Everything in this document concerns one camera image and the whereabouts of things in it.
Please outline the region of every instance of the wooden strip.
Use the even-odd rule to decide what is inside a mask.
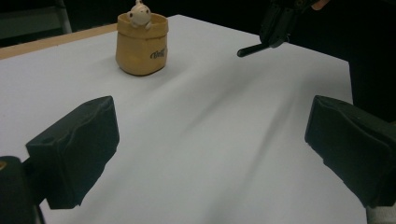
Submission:
[[[47,39],[40,39],[37,41],[32,41],[29,43],[19,44],[15,46],[10,46],[0,49],[0,60],[6,59],[14,56],[18,56],[24,53],[29,53],[32,51],[46,49],[53,46],[58,46],[80,39],[85,39],[93,37],[96,35],[103,35],[110,32],[117,31],[117,24],[110,24],[101,27],[92,28],[89,30],[79,31],[68,35],[59,35],[55,37],[50,37]]]

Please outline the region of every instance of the white surface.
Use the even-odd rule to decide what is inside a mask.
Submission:
[[[123,73],[116,33],[0,61],[0,155],[78,105],[112,95],[120,144],[62,223],[365,223],[356,196],[304,141],[313,97],[351,102],[344,61],[284,44],[238,58],[259,38],[169,18],[168,62]]]

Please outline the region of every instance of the tabletop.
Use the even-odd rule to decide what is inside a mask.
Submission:
[[[47,223],[365,223],[365,209],[304,141],[315,95],[351,102],[348,64],[285,43],[246,58],[256,35],[176,15],[168,60],[122,72],[117,32],[0,61],[0,155],[78,105],[111,95],[120,143],[72,210]]]

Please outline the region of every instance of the finger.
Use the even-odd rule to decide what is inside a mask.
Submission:
[[[312,5],[312,8],[314,10],[321,10],[324,8],[324,6],[326,6],[326,4],[328,4],[330,2],[330,0],[319,0],[318,2],[316,2],[314,5]]]

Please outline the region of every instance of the white toy head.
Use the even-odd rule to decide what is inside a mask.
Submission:
[[[131,11],[127,12],[127,17],[133,27],[146,25],[151,21],[151,11],[143,4],[142,0],[136,0],[136,4]]]

